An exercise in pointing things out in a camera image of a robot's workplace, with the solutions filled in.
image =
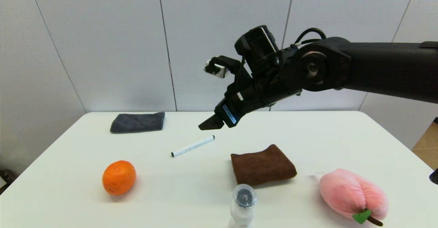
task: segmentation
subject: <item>plush peach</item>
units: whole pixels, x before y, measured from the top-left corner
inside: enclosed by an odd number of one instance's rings
[[[321,178],[320,191],[327,204],[344,217],[371,210],[372,218],[382,220],[388,214],[388,199],[374,183],[344,169],[337,169]]]

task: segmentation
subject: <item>black cable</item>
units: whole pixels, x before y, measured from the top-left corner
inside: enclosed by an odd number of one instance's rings
[[[308,39],[308,40],[304,40],[304,41],[302,41],[301,42],[301,44],[308,44],[308,43],[313,43],[313,42],[316,42],[316,41],[319,41],[320,39]]]
[[[294,42],[294,44],[297,44],[299,41],[301,41],[301,39],[309,32],[317,33],[321,37],[321,39],[327,38],[322,30],[320,30],[318,28],[309,28],[301,33],[301,35],[297,38],[297,40]]]
[[[241,71],[242,71],[242,68],[244,67],[244,65],[245,65],[245,56],[242,56],[242,63],[241,63],[241,66],[239,67],[239,71],[237,71],[237,74],[236,74],[236,91],[237,92],[239,92],[239,78],[241,76]]]

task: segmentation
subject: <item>tangerine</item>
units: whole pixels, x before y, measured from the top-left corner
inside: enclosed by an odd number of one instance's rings
[[[103,187],[111,195],[122,195],[134,185],[136,176],[136,169],[130,162],[116,161],[103,172]]]

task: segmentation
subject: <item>white marker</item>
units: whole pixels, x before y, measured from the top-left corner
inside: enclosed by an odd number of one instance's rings
[[[193,144],[190,144],[189,146],[187,146],[185,148],[182,148],[180,150],[172,152],[172,157],[176,157],[178,155],[182,155],[185,152],[191,151],[192,149],[195,149],[195,148],[197,148],[199,146],[202,146],[202,145],[204,145],[206,143],[209,143],[209,142],[213,141],[214,139],[215,139],[215,136],[206,137],[206,138],[202,139],[201,141],[197,141],[197,142],[195,142]]]

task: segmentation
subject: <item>clear bottle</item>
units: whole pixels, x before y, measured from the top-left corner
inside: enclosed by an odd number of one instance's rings
[[[231,219],[228,228],[250,228],[256,202],[257,194],[251,186],[236,186],[231,198]]]

